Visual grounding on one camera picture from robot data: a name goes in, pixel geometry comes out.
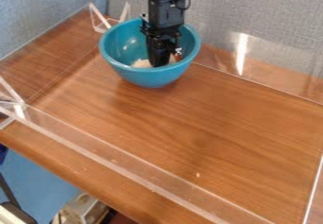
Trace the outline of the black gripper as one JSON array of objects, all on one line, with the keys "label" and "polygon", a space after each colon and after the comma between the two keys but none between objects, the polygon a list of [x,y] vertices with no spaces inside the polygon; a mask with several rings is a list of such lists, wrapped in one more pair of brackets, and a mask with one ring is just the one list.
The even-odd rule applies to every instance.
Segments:
[{"label": "black gripper", "polygon": [[161,67],[170,63],[171,55],[182,61],[179,32],[185,24],[186,0],[149,0],[149,18],[142,32],[147,36],[150,64]]}]

